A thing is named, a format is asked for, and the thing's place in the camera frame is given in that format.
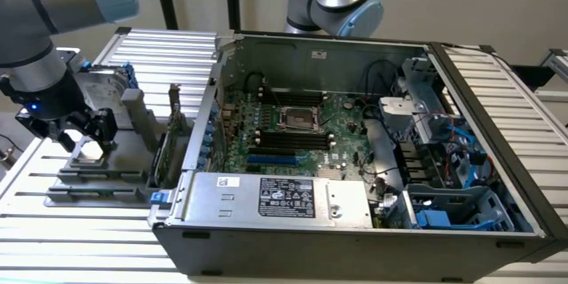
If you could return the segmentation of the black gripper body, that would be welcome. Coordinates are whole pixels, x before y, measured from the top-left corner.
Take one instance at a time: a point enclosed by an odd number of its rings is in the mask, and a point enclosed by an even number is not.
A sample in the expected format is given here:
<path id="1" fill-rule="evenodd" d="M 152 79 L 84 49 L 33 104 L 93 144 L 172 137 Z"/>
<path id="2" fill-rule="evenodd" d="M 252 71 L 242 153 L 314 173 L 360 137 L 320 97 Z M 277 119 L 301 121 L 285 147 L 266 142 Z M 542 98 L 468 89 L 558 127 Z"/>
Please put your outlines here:
<path id="1" fill-rule="evenodd" d="M 52 86 L 34 92 L 18 91 L 13 85 L 14 79 L 2 76 L 1 93 L 26 110 L 25 114 L 16 115 L 16 119 L 34 137 L 57 139 L 66 129 L 96 136 L 93 112 L 72 72 L 66 71 Z"/>

